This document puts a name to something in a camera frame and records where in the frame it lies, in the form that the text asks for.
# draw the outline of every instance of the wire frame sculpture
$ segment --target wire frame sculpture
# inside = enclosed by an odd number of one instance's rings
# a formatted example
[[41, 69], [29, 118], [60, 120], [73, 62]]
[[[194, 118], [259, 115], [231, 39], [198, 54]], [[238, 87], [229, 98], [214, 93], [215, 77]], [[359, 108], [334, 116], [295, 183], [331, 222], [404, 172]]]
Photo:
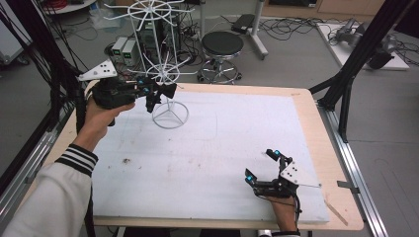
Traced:
[[[137, 32], [140, 32], [144, 24], [151, 23], [152, 31], [154, 35], [154, 43], [156, 46], [156, 53], [157, 53], [157, 62], [153, 62], [151, 58], [142, 52], [140, 42], [138, 37], [135, 37], [136, 46], [139, 51], [141, 63], [142, 63], [142, 70], [140, 71], [132, 71], [134, 73], [142, 74], [145, 76], [151, 76], [153, 80], [155, 80], [158, 84], [173, 84], [179, 79], [180, 75], [186, 74], [197, 74], [198, 71], [192, 73], [181, 73], [179, 68], [185, 64], [190, 58], [187, 58], [183, 62], [178, 62], [178, 55], [176, 52], [176, 42], [174, 35], [174, 27], [177, 27], [172, 20], [172, 12], [174, 13], [190, 13], [193, 10], [180, 10], [175, 9], [173, 4], [182, 3], [183, 0], [180, 1], [170, 1], [165, 2], [162, 0], [137, 0], [130, 6], [109, 6], [105, 4], [108, 8], [117, 8], [117, 9], [126, 9], [126, 14], [122, 14], [117, 17], [113, 18], [105, 18], [107, 20], [115, 20], [118, 18], [124, 18], [129, 16], [130, 22], [132, 26], [132, 30], [134, 35], [136, 36]], [[139, 20], [138, 27], [136, 28], [134, 25], [134, 21]], [[157, 21], [164, 21], [168, 26], [170, 26], [171, 31], [171, 40], [173, 45], [173, 58], [174, 62], [169, 61], [169, 52], [166, 54], [166, 57], [163, 59], [161, 54], [161, 46], [159, 45], [157, 31], [156, 31], [156, 23]], [[148, 68], [145, 66], [145, 61], [150, 65]], [[188, 108], [179, 102], [174, 100], [169, 100], [166, 97], [166, 103], [161, 104], [159, 107], [153, 110], [152, 114], [154, 122], [163, 128], [176, 128], [182, 126], [189, 117]]]

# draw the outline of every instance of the white mounting bracket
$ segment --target white mounting bracket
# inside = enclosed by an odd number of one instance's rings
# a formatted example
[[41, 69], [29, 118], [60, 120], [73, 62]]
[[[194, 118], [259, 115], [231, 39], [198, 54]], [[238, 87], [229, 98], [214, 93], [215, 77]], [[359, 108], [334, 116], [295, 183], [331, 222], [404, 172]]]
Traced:
[[118, 76], [117, 69], [111, 59], [107, 59], [96, 67], [90, 69], [90, 71], [78, 76], [79, 81], [91, 81], [96, 79], [108, 78]]
[[287, 166], [283, 172], [281, 172], [281, 177], [290, 181], [293, 184], [300, 186], [310, 186], [320, 188], [321, 184], [315, 177], [312, 177], [305, 169], [299, 167], [296, 161], [292, 161], [289, 166]]

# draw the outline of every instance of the human arm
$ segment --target human arm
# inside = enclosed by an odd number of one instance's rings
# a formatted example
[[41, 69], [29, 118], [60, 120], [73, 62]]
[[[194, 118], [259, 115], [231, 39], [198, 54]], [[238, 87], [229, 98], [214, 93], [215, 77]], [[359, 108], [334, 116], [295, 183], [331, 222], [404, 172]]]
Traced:
[[55, 163], [43, 167], [38, 185], [20, 207], [3, 236], [78, 236], [98, 158], [92, 153], [120, 112], [134, 104], [103, 110], [89, 100], [85, 124]]
[[274, 233], [273, 236], [299, 236], [299, 231], [295, 223], [295, 203], [293, 197], [275, 198], [267, 197], [271, 202], [277, 224], [281, 232]]

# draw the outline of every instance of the black cuff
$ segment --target black cuff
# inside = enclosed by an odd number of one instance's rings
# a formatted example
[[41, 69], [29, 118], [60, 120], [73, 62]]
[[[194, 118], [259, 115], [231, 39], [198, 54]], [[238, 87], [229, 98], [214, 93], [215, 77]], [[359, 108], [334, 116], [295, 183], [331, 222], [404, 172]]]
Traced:
[[92, 177], [93, 169], [98, 162], [98, 156], [75, 144], [70, 144], [56, 163], [61, 163]]
[[281, 232], [273, 232], [272, 236], [300, 236], [301, 234], [299, 231], [281, 231]]

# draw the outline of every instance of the stool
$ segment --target stool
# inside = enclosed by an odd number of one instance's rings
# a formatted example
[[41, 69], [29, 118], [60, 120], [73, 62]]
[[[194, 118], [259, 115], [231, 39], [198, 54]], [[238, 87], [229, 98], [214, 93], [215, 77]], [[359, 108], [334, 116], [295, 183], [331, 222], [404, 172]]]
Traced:
[[202, 39], [203, 52], [210, 57], [205, 62], [198, 74], [198, 80], [210, 83], [234, 84], [234, 80], [241, 79], [241, 73], [230, 61], [226, 61], [240, 54], [243, 48], [243, 40], [229, 32], [212, 32], [206, 34]]

